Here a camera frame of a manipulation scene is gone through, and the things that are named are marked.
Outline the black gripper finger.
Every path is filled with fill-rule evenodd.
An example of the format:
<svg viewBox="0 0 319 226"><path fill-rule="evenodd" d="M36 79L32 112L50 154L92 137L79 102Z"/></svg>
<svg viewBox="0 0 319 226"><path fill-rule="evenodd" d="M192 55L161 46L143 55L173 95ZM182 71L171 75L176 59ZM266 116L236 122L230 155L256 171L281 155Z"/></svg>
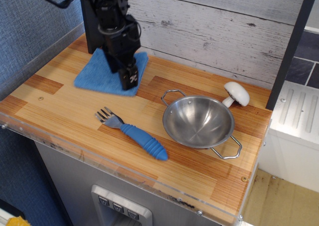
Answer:
<svg viewBox="0 0 319 226"><path fill-rule="evenodd" d="M137 86L138 85L138 79L139 79L139 72L138 67L136 64L132 65L130 68L128 68L129 71L129 83L131 86Z"/></svg>
<svg viewBox="0 0 319 226"><path fill-rule="evenodd" d="M130 68L122 68L118 71L123 90L129 90L134 87L131 82L132 70Z"/></svg>

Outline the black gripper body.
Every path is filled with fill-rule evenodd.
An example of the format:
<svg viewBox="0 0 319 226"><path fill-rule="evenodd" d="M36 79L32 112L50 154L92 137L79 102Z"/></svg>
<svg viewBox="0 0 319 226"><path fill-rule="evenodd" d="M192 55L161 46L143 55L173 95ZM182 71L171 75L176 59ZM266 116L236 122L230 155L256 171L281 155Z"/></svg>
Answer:
<svg viewBox="0 0 319 226"><path fill-rule="evenodd" d="M101 27L104 36L103 51L112 73L135 64L134 54L140 48L141 28L135 18L128 14L115 28Z"/></svg>

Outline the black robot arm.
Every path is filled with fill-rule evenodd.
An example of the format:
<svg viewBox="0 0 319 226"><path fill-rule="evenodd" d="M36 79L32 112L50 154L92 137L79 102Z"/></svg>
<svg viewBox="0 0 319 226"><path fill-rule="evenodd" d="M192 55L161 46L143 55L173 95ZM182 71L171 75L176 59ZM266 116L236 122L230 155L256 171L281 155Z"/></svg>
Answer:
<svg viewBox="0 0 319 226"><path fill-rule="evenodd" d="M74 0L56 2L45 0L66 9ZM138 84L138 68L134 57L140 48L141 28L128 14L128 0L81 0L88 51L103 50L112 73L118 73L124 90Z"/></svg>

